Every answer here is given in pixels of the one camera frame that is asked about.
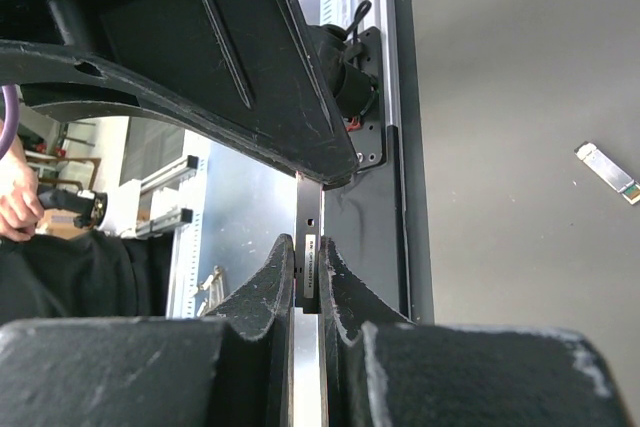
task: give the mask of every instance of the black metal plate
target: black metal plate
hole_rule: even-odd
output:
[[[365,73],[382,81],[382,37],[380,30],[372,27],[362,32],[359,41],[363,44],[363,51],[356,61],[358,67]],[[385,149],[385,115],[384,102],[381,100],[382,88],[378,87],[378,94],[371,108],[362,116],[362,127],[349,132],[351,143],[360,163],[359,171],[370,169],[386,161]]]
[[[349,268],[392,308],[410,316],[398,129],[386,129],[387,161],[325,193],[324,231]]]

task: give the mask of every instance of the concrete floor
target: concrete floor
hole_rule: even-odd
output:
[[[640,0],[413,0],[436,321],[586,334],[640,419]]]

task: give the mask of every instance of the black panel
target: black panel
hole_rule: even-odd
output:
[[[398,129],[385,133],[387,161],[325,194],[325,232],[349,268],[385,302],[409,314]]]
[[[403,186],[406,202],[407,270],[411,318],[433,323],[433,289],[422,116],[412,0],[394,0],[398,37],[398,85],[402,125]]]

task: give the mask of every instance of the person's hand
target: person's hand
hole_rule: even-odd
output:
[[[44,215],[38,200],[38,176],[24,162],[0,162],[0,236],[25,242]]]

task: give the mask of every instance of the sticker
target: sticker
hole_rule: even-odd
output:
[[[304,296],[313,299],[316,280],[316,236],[307,234],[304,239]]]

